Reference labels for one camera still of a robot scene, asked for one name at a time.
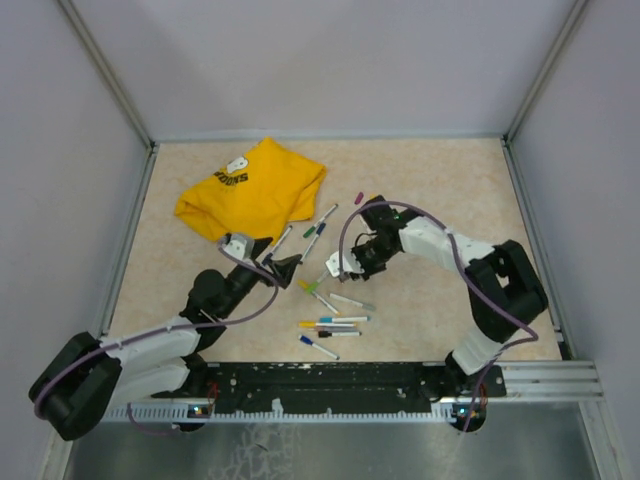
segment speckled tabletop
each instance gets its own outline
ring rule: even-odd
[[[328,175],[316,199],[316,218],[333,203],[330,217],[296,279],[315,280],[323,262],[336,250],[340,229],[356,208],[354,199],[382,194],[420,206],[450,227],[472,238],[501,243],[509,238],[529,250],[522,217],[498,139],[402,139],[283,141],[285,147],[327,166]],[[226,275],[233,265],[215,245],[173,215],[180,194],[242,155],[254,142],[163,144],[160,147],[124,282],[111,325],[119,336],[164,323],[184,308],[193,279],[215,268]],[[301,253],[308,244],[303,232],[313,223],[293,224],[278,257]],[[354,222],[347,236],[353,245],[363,231]],[[373,320],[361,337],[322,339],[341,361],[443,360],[473,320],[468,294],[454,273],[426,259],[396,255],[388,270],[369,281],[326,280],[321,294],[341,293],[373,303]],[[265,286],[254,291],[232,318],[249,314],[271,295]],[[363,314],[357,307],[339,307],[344,315]],[[255,320],[230,327],[220,340],[201,352],[208,361],[331,361],[297,339],[297,322],[330,312],[305,294],[294,281],[274,305]],[[548,313],[532,327],[535,344],[506,352],[505,360],[555,360],[560,353]]]

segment black mounting plate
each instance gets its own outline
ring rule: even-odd
[[[470,395],[443,382],[445,372],[442,363],[423,362],[209,363],[195,392],[156,397],[205,398],[215,384],[216,413],[271,412],[276,399],[289,414],[428,413],[434,397]],[[506,395],[499,378],[502,369],[493,366],[484,382],[488,397]]]

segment white wall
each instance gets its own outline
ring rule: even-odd
[[[144,147],[55,3],[0,4],[0,476],[34,478],[31,383],[94,323]]]
[[[640,475],[640,3],[592,2],[515,143],[578,354]]]
[[[502,134],[572,0],[75,0],[162,139]]]

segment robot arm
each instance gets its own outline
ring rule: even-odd
[[[367,204],[384,201],[378,196]],[[366,243],[344,252],[343,270],[350,278],[367,280],[386,270],[387,262],[400,252],[425,257],[442,268],[458,272],[448,237],[451,233],[466,276],[496,305],[527,325],[546,310],[548,301],[544,289],[519,243],[508,240],[492,246],[459,233],[443,231],[412,210],[398,213],[388,205],[372,206],[361,215],[375,234]],[[335,252],[326,262],[334,277],[341,274],[338,258],[339,253]],[[518,329],[471,289],[469,300],[475,325],[447,358],[447,364],[460,378],[479,372],[501,352],[505,342]]]
[[[186,308],[160,328],[121,338],[95,339],[88,332],[74,336],[29,390],[39,416],[63,439],[74,440],[112,407],[161,392],[188,396],[200,387],[206,363],[197,352],[213,345],[226,330],[223,325],[211,328],[213,324],[228,318],[258,282],[274,288],[291,282],[300,255],[270,260],[270,272],[255,262],[270,242],[228,236],[223,254],[238,265],[226,277],[217,270],[201,272]],[[80,359],[86,361],[73,367]]]

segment yellow t-shirt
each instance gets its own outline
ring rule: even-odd
[[[175,215],[214,242],[229,232],[275,241],[287,222],[313,217],[326,174],[324,165],[267,137],[184,192]]]

